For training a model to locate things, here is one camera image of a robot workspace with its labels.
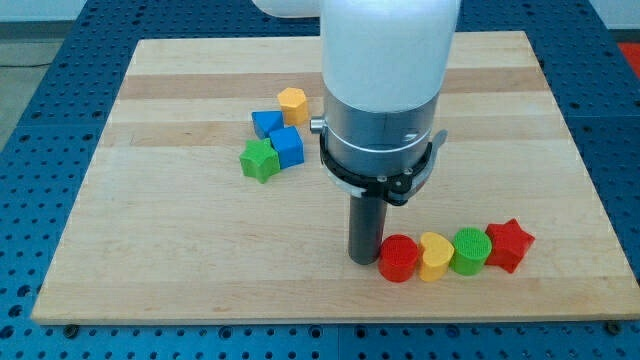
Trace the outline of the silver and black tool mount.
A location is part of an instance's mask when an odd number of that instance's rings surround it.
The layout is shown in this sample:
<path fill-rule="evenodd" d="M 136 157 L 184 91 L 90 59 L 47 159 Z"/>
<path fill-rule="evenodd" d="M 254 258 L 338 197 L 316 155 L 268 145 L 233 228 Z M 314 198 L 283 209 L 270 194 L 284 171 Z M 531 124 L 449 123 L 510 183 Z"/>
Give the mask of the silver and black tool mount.
<path fill-rule="evenodd" d="M 445 130 L 432 133 L 437 100 L 399 112 L 368 112 L 324 93 L 319 135 L 321 162 L 333 181 L 356 198 L 406 204 L 431 176 Z"/>

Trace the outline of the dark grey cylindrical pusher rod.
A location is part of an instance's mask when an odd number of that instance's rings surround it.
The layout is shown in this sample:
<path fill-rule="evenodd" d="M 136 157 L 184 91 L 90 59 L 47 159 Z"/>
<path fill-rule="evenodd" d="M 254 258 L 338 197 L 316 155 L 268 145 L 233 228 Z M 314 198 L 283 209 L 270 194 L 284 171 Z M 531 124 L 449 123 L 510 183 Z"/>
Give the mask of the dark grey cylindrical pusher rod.
<path fill-rule="evenodd" d="M 368 265 L 378 259 L 386 211 L 387 203 L 380 198 L 350 198 L 348 254 L 355 263 Z"/>

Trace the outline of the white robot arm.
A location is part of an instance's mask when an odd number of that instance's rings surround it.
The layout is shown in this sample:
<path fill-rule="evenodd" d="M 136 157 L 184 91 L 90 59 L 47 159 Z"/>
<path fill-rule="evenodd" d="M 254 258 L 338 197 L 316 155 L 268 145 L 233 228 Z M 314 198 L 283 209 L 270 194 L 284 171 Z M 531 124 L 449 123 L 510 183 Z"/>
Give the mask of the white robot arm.
<path fill-rule="evenodd" d="M 322 41 L 319 136 L 328 176 L 350 196 L 348 255 L 380 255 L 388 206 L 427 182 L 447 133 L 432 131 L 458 0 L 253 0 L 279 18 L 317 18 Z"/>

